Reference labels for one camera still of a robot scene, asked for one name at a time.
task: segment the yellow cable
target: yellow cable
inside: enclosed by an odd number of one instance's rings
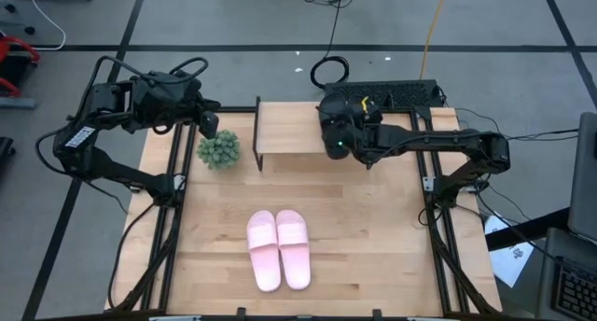
[[[423,63],[421,63],[421,73],[419,74],[419,79],[423,79],[425,67],[427,66],[427,49],[429,48],[429,42],[431,41],[431,35],[433,35],[433,30],[436,28],[437,19],[439,18],[439,11],[441,11],[442,5],[444,5],[444,0],[439,0],[439,4],[436,8],[436,15],[433,17],[431,27],[429,27],[429,33],[427,34],[427,40],[425,41],[425,50],[423,51]]]

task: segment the wooden tabletop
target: wooden tabletop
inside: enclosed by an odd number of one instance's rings
[[[458,127],[453,109],[432,109],[432,115],[436,130]],[[441,315],[429,234],[417,221],[423,195],[414,153],[382,160],[367,171],[350,157],[330,160],[315,152],[272,151],[260,173],[251,150],[255,115],[218,116],[221,130],[240,137],[242,157],[227,171],[210,171],[197,158],[191,163],[168,314],[235,314],[245,307],[248,314],[269,315],[371,316],[372,309],[382,309],[384,316]],[[384,116],[386,122],[410,128],[407,115]],[[140,169],[163,173],[171,143],[172,133],[149,132]],[[183,143],[179,164],[184,149]],[[439,157],[445,174],[465,162],[460,153]],[[127,225],[150,202],[146,194],[133,195]],[[461,194],[458,203],[478,210],[473,195]],[[283,281],[277,291],[262,293],[247,253],[246,223],[258,210],[276,214],[283,209],[296,210],[307,221],[312,283],[293,291]],[[115,301],[146,268],[157,212],[144,217],[123,246]],[[479,218],[456,208],[452,221],[465,273],[501,309]],[[453,277],[445,268],[451,307],[458,310]],[[154,306],[158,295],[156,290]]]

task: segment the white cable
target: white cable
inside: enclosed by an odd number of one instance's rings
[[[60,32],[62,33],[62,43],[60,44],[60,46],[54,47],[54,48],[34,48],[34,49],[35,50],[60,50],[60,49],[62,49],[62,47],[64,47],[64,44],[66,43],[66,32],[56,22],[54,22],[52,19],[50,19],[49,16],[47,16],[46,13],[44,13],[44,11],[41,10],[41,8],[39,8],[39,6],[35,2],[35,0],[31,0],[31,2],[34,3],[34,6],[35,6],[35,8],[37,8],[39,13],[41,13],[41,15],[43,15],[44,18],[46,18],[46,20],[49,21],[49,23],[53,24],[54,27],[58,28],[58,30],[60,30]]]

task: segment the pink slipper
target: pink slipper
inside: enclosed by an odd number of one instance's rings
[[[282,280],[273,215],[265,210],[254,213],[246,226],[246,236],[257,287],[264,292],[276,290]]]
[[[283,210],[276,216],[276,225],[286,282],[292,289],[304,289],[311,282],[307,223],[299,213]]]

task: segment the red object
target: red object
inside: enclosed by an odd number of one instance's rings
[[[17,44],[21,46],[24,50],[28,51],[31,54],[31,58],[26,59],[26,57],[21,56],[19,61],[19,63],[21,63],[20,65],[16,65],[15,61],[9,61],[17,59],[17,57],[13,58],[10,56],[10,46],[12,44]],[[7,93],[7,95],[11,97],[19,97],[21,95],[21,90],[17,86],[17,84],[19,84],[19,80],[21,79],[15,78],[16,73],[14,73],[13,71],[17,70],[14,68],[15,66],[20,67],[21,70],[24,70],[22,68],[27,66],[27,62],[32,64],[37,64],[39,62],[39,53],[35,49],[33,49],[31,46],[29,46],[28,44],[26,44],[22,40],[19,40],[16,37],[4,36],[0,38],[0,66],[2,66],[2,64],[4,63],[8,67],[8,72],[4,73],[4,75],[8,75],[8,77],[0,77],[0,87],[7,91],[3,92],[2,94]]]

